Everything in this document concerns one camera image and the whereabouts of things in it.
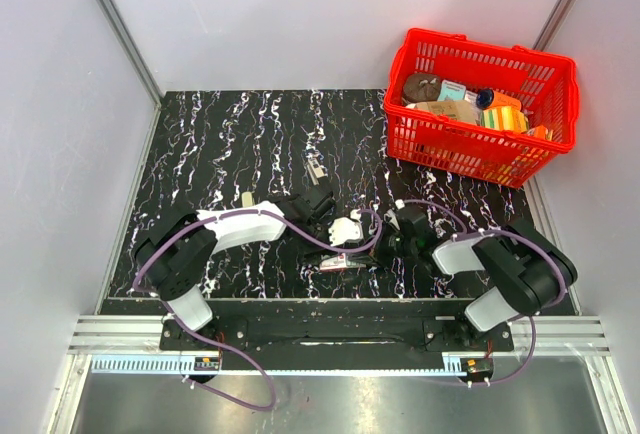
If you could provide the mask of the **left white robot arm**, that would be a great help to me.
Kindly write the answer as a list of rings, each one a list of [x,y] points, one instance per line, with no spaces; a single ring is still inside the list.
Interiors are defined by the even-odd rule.
[[[318,223],[335,205],[331,187],[271,197],[254,206],[193,211],[179,206],[162,216],[134,250],[138,273],[133,288],[150,292],[183,322],[182,338],[195,349],[217,335],[213,312],[198,287],[210,257],[245,244],[280,239],[290,225],[325,242]]]

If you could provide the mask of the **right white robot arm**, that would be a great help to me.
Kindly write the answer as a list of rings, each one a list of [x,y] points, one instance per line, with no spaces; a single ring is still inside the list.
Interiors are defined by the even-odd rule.
[[[449,323],[449,331],[465,349],[480,348],[500,324],[533,317],[561,303],[567,289],[578,280],[578,271],[568,256],[522,218],[501,228],[475,232],[462,226],[444,240],[430,227],[422,205],[453,214],[431,201],[397,202],[384,217],[370,257],[380,267],[404,258],[447,276],[485,272],[491,289]]]

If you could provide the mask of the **beige stapler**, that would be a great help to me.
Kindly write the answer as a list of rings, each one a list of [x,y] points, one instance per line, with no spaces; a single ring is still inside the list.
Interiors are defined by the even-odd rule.
[[[241,195],[241,203],[243,207],[252,207],[254,205],[252,193],[249,191],[243,192]]]

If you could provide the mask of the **red white staple box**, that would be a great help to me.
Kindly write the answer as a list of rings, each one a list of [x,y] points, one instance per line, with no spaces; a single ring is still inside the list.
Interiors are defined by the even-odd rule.
[[[355,255],[339,254],[333,257],[324,258],[318,269],[320,272],[337,272],[349,269],[364,268],[366,264],[360,262]]]

